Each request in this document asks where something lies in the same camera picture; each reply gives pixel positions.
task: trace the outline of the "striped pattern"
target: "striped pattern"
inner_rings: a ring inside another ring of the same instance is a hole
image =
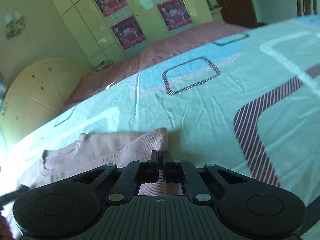
[[[207,79],[198,81],[198,82],[196,82],[196,83],[193,83],[193,84],[190,85],[190,86],[181,88],[181,89],[179,89],[179,90],[175,90],[175,91],[174,91],[174,90],[171,90],[170,84],[169,84],[169,81],[168,81],[168,78],[167,78],[167,73],[168,73],[168,71],[170,71],[170,70],[172,70],[172,69],[174,69],[174,68],[180,67],[180,66],[182,66],[182,65],[188,64],[188,63],[190,63],[190,62],[196,61],[196,60],[204,60],[204,61],[216,72],[216,74],[215,74],[214,76],[212,76],[212,77],[209,77],[209,78],[207,78]],[[210,60],[208,60],[206,57],[203,57],[203,56],[202,56],[202,57],[197,57],[197,58],[188,60],[188,61],[186,61],[186,62],[184,62],[184,63],[181,63],[181,64],[179,64],[179,65],[176,65],[176,66],[174,66],[174,67],[172,67],[172,68],[169,68],[169,69],[165,70],[165,71],[162,73],[162,78],[163,78],[163,81],[164,81],[164,87],[165,87],[165,90],[167,91],[167,94],[172,96],[172,95],[176,95],[176,94],[178,94],[178,93],[180,93],[180,92],[186,91],[186,90],[188,90],[188,89],[190,89],[190,88],[192,88],[192,87],[196,87],[196,86],[198,86],[198,85],[201,85],[201,84],[203,84],[203,83],[206,83],[206,82],[208,82],[209,80],[212,80],[213,78],[219,76],[220,73],[221,73],[221,71],[219,70],[219,68],[218,68],[215,64],[213,64],[213,63],[212,63]]]
[[[306,74],[311,78],[316,78],[320,74],[320,65],[309,68],[306,70]],[[242,106],[236,113],[234,118],[236,138],[253,178],[281,187],[279,178],[260,140],[257,122],[263,111],[291,95],[302,86],[302,81],[295,76],[281,86]]]
[[[227,57],[217,63],[215,63],[215,65],[221,70],[221,68],[223,68],[224,66],[236,61],[238,58],[240,57],[240,54],[239,53],[236,53],[234,55],[232,55],[231,57]],[[194,72],[191,72],[191,73],[187,73],[187,74],[184,74],[182,76],[179,76],[173,80],[170,80],[170,85],[177,85],[179,83],[182,83],[182,82],[186,82],[188,80],[191,80],[191,79],[195,79],[197,78],[198,76],[200,76],[201,74],[204,74],[204,73],[208,73],[208,72],[211,72],[212,71],[212,68],[209,67],[206,62],[205,62],[205,65],[203,68],[197,70],[197,71],[194,71]],[[130,87],[132,88],[130,90],[130,98],[131,99],[136,99],[136,79],[135,80],[132,80],[132,84],[130,85]],[[153,95],[155,94],[157,91],[159,90],[162,90],[164,88],[164,84],[161,84],[159,86],[156,86],[156,87],[151,87],[151,88],[143,88],[143,87],[139,87],[139,97],[142,98],[142,97],[146,97],[146,96],[149,96],[149,95]]]

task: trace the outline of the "bed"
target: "bed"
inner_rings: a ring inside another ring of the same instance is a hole
[[[248,29],[223,21],[212,21],[194,26],[174,36],[151,44],[139,55],[102,71],[93,72],[82,79],[64,103],[60,113],[144,69],[209,42],[246,30]]]
[[[18,143],[1,184],[6,178],[15,186],[44,149],[65,147],[81,132],[166,127],[173,159],[216,163],[308,205],[320,195],[318,51],[320,17],[309,16],[204,42],[124,80],[108,80],[100,93]],[[117,84],[106,89],[111,82]],[[318,222],[302,238],[319,235]]]

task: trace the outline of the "shelf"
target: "shelf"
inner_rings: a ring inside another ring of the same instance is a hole
[[[222,7],[218,7],[218,8],[215,8],[215,9],[211,10],[210,12],[211,12],[211,14],[213,14],[213,13],[217,13],[217,12],[219,12],[221,10],[222,10]]]

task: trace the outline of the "curved headboard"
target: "curved headboard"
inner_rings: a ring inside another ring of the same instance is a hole
[[[10,150],[26,135],[55,118],[89,69],[74,60],[49,58],[22,71],[9,87],[0,127]]]

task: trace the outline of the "pink blanket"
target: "pink blanket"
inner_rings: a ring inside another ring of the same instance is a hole
[[[128,58],[107,69],[91,73],[83,78],[65,102],[60,113],[105,90],[107,86],[117,84],[135,73],[209,42],[246,30],[247,28],[231,25],[223,21],[213,21],[197,25],[151,44],[139,55]]]
[[[42,156],[18,180],[17,188],[21,184],[30,188],[41,187],[107,163],[115,163],[118,168],[126,167],[132,161],[150,160],[152,150],[166,151],[167,148],[166,128],[158,128],[145,134],[81,133],[77,141],[62,149],[44,150]],[[139,195],[182,195],[182,191],[180,184],[164,183],[163,173],[160,171],[159,182],[142,184]],[[12,205],[10,203],[5,206],[6,217],[14,238],[19,239],[21,234],[12,217]]]

